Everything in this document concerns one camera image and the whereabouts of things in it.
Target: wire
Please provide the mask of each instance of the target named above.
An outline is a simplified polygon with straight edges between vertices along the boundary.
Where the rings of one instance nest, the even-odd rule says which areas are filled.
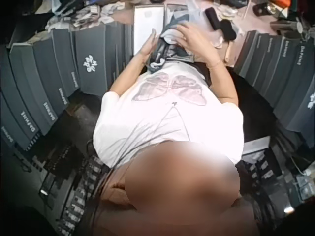
[[[291,158],[293,164],[295,165],[295,168],[300,172],[300,174],[303,175],[303,176],[307,176],[307,175],[304,174],[304,173],[300,170],[300,168],[297,166],[297,164],[295,163],[293,157],[292,157],[291,155],[289,155],[289,156],[290,156],[290,158]]]
[[[279,134],[279,136],[278,136],[278,138],[284,138],[287,142],[288,142],[288,144],[290,145],[290,147],[291,147],[291,150],[292,150],[292,156],[294,156],[295,158],[300,158],[301,160],[304,160],[306,163],[308,163],[308,164],[311,164],[312,162],[310,161],[310,160],[308,160],[308,159],[306,159],[305,157],[303,157],[303,156],[300,156],[300,155],[297,155],[296,153],[295,153],[295,151],[296,151],[296,145],[294,145],[294,143],[280,130],[280,129],[278,129],[278,134]],[[285,146],[285,143],[284,143],[284,140],[283,141],[279,141],[282,145],[284,145]]]

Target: bracelet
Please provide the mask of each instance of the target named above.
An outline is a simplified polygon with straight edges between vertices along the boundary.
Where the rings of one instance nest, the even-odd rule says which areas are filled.
[[[221,62],[222,62],[222,60],[220,59],[220,60],[218,60],[218,62],[217,62],[215,65],[209,66],[209,65],[206,63],[206,66],[207,66],[207,68],[208,68],[209,70],[211,70],[211,69],[217,67]]]

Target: woman's left hand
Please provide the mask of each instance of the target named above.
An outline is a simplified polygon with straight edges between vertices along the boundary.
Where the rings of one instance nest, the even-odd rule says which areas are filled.
[[[156,35],[157,35],[156,30],[152,29],[150,37],[143,44],[142,48],[138,52],[138,55],[140,55],[143,58],[143,63],[145,63],[148,60],[150,54],[156,49],[159,40],[159,36],[156,37]]]

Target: woman's right hand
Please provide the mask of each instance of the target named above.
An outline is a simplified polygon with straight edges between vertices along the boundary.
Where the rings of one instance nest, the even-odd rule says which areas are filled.
[[[202,57],[209,66],[213,66],[220,61],[217,50],[197,25],[190,22],[182,22],[174,28],[184,35],[183,38],[176,37],[176,42],[180,46]]]

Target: stacked shoe boxes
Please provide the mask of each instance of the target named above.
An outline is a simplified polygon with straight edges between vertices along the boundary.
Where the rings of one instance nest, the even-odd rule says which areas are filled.
[[[314,123],[314,42],[282,36],[247,33],[234,71],[243,77],[274,108],[282,126],[305,133]]]
[[[54,29],[45,40],[1,46],[1,136],[28,150],[77,90],[102,97],[133,55],[133,26]]]

